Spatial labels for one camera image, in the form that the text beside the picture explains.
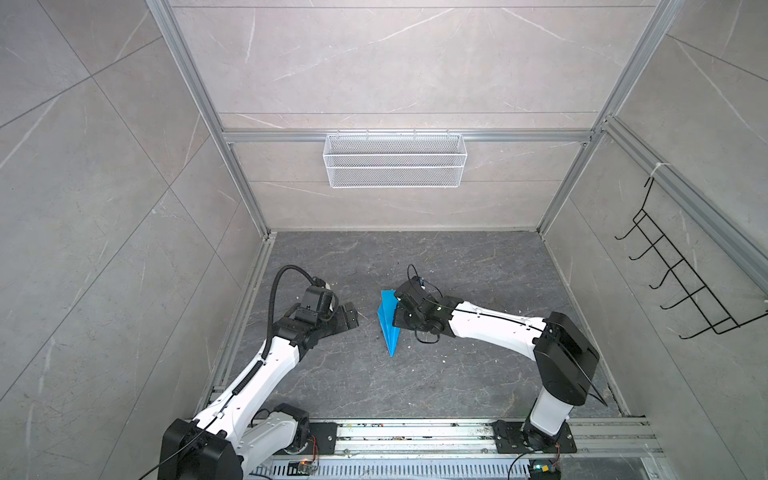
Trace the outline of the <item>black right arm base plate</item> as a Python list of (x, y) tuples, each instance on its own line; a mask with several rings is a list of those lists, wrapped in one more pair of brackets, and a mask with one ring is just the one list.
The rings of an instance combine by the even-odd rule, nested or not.
[(524, 422), (496, 420), (490, 426), (499, 454), (577, 452), (575, 440), (567, 422), (561, 425), (554, 436), (537, 429), (528, 420)]

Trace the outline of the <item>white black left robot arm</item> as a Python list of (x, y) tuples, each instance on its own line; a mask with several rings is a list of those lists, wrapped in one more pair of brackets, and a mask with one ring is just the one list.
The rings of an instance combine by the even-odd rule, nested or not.
[(301, 450), (308, 414), (281, 406), (258, 425), (251, 422), (273, 390), (306, 353), (326, 337), (355, 329), (354, 304), (340, 304), (327, 287), (310, 286), (271, 330), (259, 353), (224, 392), (193, 420), (175, 420), (165, 431), (159, 479), (243, 479), (273, 454)]

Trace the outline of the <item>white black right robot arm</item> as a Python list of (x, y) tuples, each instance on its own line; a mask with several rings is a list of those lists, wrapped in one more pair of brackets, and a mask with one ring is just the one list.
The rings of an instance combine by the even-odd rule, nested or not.
[(531, 441), (554, 442), (572, 410), (589, 397), (600, 355), (567, 315), (516, 316), (457, 297), (436, 298), (417, 275), (401, 284), (394, 298), (395, 327), (440, 338), (487, 342), (536, 364), (542, 390), (523, 426)]

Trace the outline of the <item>blue square paper sheet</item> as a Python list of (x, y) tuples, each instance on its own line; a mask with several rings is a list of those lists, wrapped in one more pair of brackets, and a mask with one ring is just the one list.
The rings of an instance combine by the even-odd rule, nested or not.
[(386, 347), (391, 357), (395, 355), (400, 335), (400, 328), (394, 325), (395, 312), (398, 303), (399, 301), (395, 297), (394, 290), (382, 290), (380, 292), (380, 305), (377, 310), (377, 315), (386, 342)]

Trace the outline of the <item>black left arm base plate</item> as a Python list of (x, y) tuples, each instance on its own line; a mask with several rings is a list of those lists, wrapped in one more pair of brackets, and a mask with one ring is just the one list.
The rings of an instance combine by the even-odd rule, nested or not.
[(301, 455), (333, 455), (339, 425), (335, 422), (309, 422), (299, 428)]

